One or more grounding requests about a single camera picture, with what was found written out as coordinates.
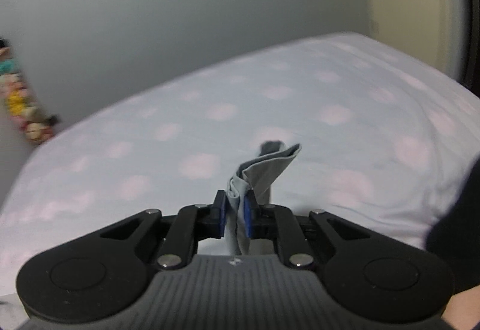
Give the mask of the grey t-shirt garment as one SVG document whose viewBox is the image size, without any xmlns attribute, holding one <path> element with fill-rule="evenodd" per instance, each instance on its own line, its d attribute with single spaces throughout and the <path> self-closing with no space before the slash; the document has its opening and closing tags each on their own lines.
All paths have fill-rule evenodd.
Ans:
<svg viewBox="0 0 480 330">
<path fill-rule="evenodd" d="M 253 189 L 256 200 L 261 206 L 270 203 L 271 186 L 289 167 L 301 150 L 300 144 L 290 147 L 284 143 L 284 150 L 241 163 L 229 178 L 225 190 L 226 231 L 225 239 L 232 255 L 273 254 L 274 246 L 267 239 L 253 240 L 246 236 L 243 218 L 243 199 L 248 189 Z"/>
</svg>

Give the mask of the polka dot bed sheet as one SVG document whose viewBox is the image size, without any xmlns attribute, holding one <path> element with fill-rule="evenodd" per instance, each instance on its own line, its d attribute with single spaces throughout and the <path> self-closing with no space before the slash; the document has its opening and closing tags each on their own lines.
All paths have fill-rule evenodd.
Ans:
<svg viewBox="0 0 480 330">
<path fill-rule="evenodd" d="M 267 141 L 301 144 L 272 201 L 422 247 L 479 155 L 479 99 L 359 34 L 256 51 L 126 99 L 25 164 L 1 213 L 1 293 L 35 254 L 147 208 L 210 203 Z"/>
</svg>

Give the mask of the hanging plush toy organizer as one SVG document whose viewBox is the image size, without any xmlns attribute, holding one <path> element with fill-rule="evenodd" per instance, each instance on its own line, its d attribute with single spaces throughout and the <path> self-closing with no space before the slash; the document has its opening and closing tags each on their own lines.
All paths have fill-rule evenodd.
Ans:
<svg viewBox="0 0 480 330">
<path fill-rule="evenodd" d="M 29 143 L 39 146 L 55 136 L 59 118 L 43 111 L 4 38 L 1 38 L 1 102 Z"/>
</svg>

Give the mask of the black garment in pile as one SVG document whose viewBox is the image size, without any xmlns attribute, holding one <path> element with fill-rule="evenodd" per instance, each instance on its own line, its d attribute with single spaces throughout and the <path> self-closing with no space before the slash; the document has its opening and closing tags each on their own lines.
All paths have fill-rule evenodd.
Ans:
<svg viewBox="0 0 480 330">
<path fill-rule="evenodd" d="M 479 162 L 465 180 L 448 214 L 433 226 L 425 242 L 452 270 L 457 293 L 479 285 Z"/>
</svg>

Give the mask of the bare lower leg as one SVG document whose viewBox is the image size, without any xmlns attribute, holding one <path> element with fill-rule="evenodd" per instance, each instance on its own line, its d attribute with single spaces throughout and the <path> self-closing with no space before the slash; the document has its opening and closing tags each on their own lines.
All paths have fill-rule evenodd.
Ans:
<svg viewBox="0 0 480 330">
<path fill-rule="evenodd" d="M 452 296 L 442 314 L 442 319 L 454 329 L 479 329 L 480 286 Z"/>
</svg>

